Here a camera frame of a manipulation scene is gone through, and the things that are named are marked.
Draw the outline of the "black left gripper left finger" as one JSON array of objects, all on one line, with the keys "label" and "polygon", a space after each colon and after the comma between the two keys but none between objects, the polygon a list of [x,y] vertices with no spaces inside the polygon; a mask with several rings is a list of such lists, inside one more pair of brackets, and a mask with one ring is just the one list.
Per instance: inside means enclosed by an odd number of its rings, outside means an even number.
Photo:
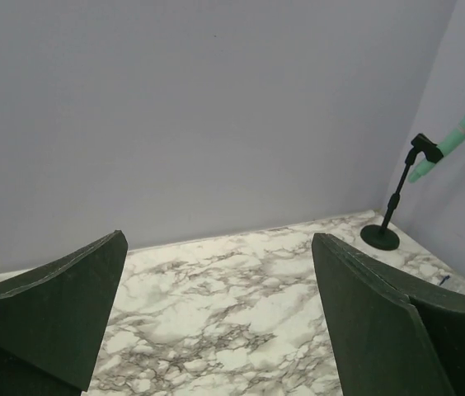
[{"label": "black left gripper left finger", "polygon": [[0,281],[0,395],[88,390],[127,251],[116,230]]}]

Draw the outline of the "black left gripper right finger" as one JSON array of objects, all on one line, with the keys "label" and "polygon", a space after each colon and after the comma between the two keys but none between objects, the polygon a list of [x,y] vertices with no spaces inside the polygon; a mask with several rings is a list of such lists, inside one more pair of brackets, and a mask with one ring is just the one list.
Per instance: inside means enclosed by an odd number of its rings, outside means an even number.
[{"label": "black left gripper right finger", "polygon": [[317,286],[346,395],[465,395],[465,295],[312,238]]}]

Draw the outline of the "black round-base microphone stand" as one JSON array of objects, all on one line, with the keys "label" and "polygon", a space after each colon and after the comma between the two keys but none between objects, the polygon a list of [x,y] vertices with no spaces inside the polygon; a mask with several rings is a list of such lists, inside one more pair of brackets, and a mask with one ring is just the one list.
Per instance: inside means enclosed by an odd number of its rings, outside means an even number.
[{"label": "black round-base microphone stand", "polygon": [[405,158],[403,173],[397,183],[396,190],[387,203],[387,211],[384,215],[383,222],[380,225],[366,225],[360,231],[360,237],[369,246],[382,251],[394,251],[399,248],[400,238],[394,231],[388,228],[388,225],[401,200],[401,191],[409,171],[420,153],[423,153],[425,158],[433,163],[437,163],[444,157],[443,153],[438,149],[437,144],[428,139],[424,134],[418,134],[411,141],[411,149]]}]

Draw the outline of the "mint green microphone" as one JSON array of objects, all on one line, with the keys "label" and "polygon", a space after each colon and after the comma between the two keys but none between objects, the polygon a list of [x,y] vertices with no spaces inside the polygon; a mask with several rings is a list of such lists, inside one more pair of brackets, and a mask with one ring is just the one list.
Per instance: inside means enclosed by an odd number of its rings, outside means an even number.
[{"label": "mint green microphone", "polygon": [[429,140],[423,134],[414,139],[416,147],[425,155],[408,176],[408,181],[414,183],[428,174],[439,162],[449,156],[465,141],[465,116],[458,125],[438,144]]}]

